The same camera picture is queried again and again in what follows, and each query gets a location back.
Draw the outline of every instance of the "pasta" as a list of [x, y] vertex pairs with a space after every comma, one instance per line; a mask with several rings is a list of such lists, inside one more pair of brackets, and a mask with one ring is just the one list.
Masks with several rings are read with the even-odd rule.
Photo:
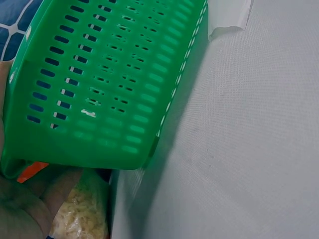
[[51, 228], [54, 239], [105, 239], [107, 184], [86, 170], [61, 206]]

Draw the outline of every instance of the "white line pattern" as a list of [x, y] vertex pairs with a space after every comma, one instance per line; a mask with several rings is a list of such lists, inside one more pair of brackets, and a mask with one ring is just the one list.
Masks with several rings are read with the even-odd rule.
[[20, 30], [20, 29], [18, 28], [18, 23], [20, 22], [20, 20], [21, 20], [23, 14], [24, 14], [25, 11], [28, 9], [28, 7], [31, 5], [31, 3], [33, 3], [33, 0], [30, 0], [30, 1], [25, 5], [25, 7], [24, 7], [23, 10], [21, 11], [21, 13], [20, 13], [18, 19], [16, 20], [16, 22], [15, 22], [13, 25], [8, 26], [8, 25], [5, 25], [5, 24], [0, 23], [0, 27], [5, 28], [5, 29], [7, 29], [7, 30], [9, 31], [9, 37], [8, 37], [8, 39], [7, 39], [6, 42], [5, 42], [5, 45], [4, 45], [2, 54], [1, 54], [0, 61], [3, 61], [3, 59], [4, 59], [5, 50], [6, 50], [6, 48], [8, 47], [8, 44], [9, 44], [9, 42], [10, 42], [10, 40], [11, 40], [11, 37], [12, 37], [14, 34], [16, 34], [16, 33], [20, 33], [20, 34], [23, 34], [23, 35], [25, 34], [25, 31], [22, 31], [22, 30]]

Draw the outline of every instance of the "gray wall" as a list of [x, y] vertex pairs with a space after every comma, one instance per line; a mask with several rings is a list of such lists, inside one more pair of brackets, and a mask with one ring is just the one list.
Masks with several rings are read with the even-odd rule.
[[113, 239], [319, 238], [319, 1], [206, 30], [153, 162], [119, 173]]

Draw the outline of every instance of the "green basket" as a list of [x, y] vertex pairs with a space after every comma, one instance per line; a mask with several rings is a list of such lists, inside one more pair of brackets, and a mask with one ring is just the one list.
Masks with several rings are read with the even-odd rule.
[[44, 0], [14, 61], [2, 173], [152, 156], [207, 0]]

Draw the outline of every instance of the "orange object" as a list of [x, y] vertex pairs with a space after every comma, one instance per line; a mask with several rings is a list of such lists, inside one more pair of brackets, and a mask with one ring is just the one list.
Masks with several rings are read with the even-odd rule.
[[27, 167], [23, 173], [21, 173], [21, 175], [18, 178], [18, 182], [19, 183], [23, 183], [26, 180], [28, 180], [29, 178], [32, 178], [35, 174], [37, 174], [39, 171], [41, 171], [43, 168], [45, 168], [46, 166], [48, 166], [47, 163], [39, 163], [36, 162], [34, 164], [32, 164], [31, 166]]

